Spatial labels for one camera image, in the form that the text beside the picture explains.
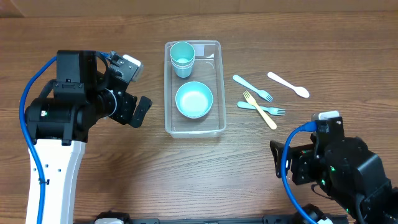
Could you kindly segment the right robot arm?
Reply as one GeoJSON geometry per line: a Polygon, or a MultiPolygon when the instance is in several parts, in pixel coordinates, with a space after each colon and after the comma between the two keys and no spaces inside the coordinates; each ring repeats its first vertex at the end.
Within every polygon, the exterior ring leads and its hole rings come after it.
{"type": "Polygon", "coordinates": [[[287,180],[317,183],[357,223],[397,223],[397,188],[387,178],[381,158],[359,137],[346,137],[343,118],[317,116],[293,130],[286,142],[270,142],[276,176],[282,179],[297,212],[292,223],[332,223],[308,204],[301,206],[287,180]]]}

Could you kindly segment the teal cup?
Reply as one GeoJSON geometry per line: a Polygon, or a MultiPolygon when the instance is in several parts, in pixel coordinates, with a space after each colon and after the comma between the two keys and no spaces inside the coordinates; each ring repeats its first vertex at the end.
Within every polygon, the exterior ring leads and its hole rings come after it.
{"type": "Polygon", "coordinates": [[[188,65],[195,59],[195,49],[188,42],[177,42],[170,49],[170,56],[177,65],[188,65]]]}

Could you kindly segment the blue cup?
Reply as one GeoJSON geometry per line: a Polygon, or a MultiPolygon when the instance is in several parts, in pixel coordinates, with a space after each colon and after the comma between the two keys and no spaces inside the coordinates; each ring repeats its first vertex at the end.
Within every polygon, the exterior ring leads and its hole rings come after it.
{"type": "Polygon", "coordinates": [[[173,67],[175,74],[180,78],[188,78],[192,74],[193,67],[179,68],[173,67]]]}

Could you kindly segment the white cup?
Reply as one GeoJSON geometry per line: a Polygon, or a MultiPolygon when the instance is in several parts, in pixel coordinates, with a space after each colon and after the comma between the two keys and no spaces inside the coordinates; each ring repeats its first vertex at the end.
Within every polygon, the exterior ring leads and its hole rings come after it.
{"type": "Polygon", "coordinates": [[[174,61],[172,60],[172,61],[171,61],[171,64],[172,64],[172,66],[173,66],[174,68],[176,68],[176,69],[183,69],[183,70],[185,70],[185,69],[191,68],[191,67],[193,66],[194,62],[195,62],[195,61],[191,61],[190,63],[188,63],[188,64],[186,64],[186,65],[180,65],[180,64],[178,64],[177,62],[174,62],[174,61]]]}

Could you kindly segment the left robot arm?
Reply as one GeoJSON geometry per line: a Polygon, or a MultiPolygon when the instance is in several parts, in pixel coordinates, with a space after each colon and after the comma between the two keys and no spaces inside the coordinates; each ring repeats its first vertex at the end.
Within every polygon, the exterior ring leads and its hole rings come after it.
{"type": "Polygon", "coordinates": [[[111,118],[141,126],[152,106],[149,98],[127,93],[144,69],[130,55],[94,50],[59,50],[51,59],[56,78],[26,104],[19,120],[30,156],[27,223],[72,223],[78,171],[89,130],[111,118]]]}

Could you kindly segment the yellow plastic fork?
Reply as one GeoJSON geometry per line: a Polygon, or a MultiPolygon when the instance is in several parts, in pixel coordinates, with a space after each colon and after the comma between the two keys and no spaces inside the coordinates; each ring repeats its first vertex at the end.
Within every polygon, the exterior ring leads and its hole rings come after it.
{"type": "Polygon", "coordinates": [[[262,116],[263,120],[266,122],[268,127],[270,127],[272,130],[277,129],[276,123],[260,108],[254,97],[248,91],[244,91],[243,96],[250,105],[252,105],[253,107],[255,107],[255,109],[257,109],[257,111],[262,116]]]}

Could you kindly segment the light blue bowl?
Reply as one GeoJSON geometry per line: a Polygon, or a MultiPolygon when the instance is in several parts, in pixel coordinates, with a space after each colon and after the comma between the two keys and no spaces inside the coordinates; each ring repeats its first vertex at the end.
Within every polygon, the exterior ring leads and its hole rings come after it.
{"type": "Polygon", "coordinates": [[[177,90],[175,103],[182,115],[197,119],[211,110],[213,94],[210,88],[201,82],[187,82],[177,90]]]}

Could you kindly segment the white plastic spoon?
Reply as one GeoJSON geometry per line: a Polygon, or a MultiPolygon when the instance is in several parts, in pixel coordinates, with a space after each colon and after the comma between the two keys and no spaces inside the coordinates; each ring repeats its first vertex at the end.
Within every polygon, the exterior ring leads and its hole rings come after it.
{"type": "Polygon", "coordinates": [[[293,84],[287,82],[286,80],[284,80],[283,78],[281,78],[280,76],[276,75],[273,72],[268,72],[267,76],[270,79],[280,83],[281,85],[284,85],[284,86],[292,89],[298,96],[301,96],[302,98],[309,98],[310,97],[309,91],[306,88],[302,87],[302,86],[294,86],[293,84]]]}

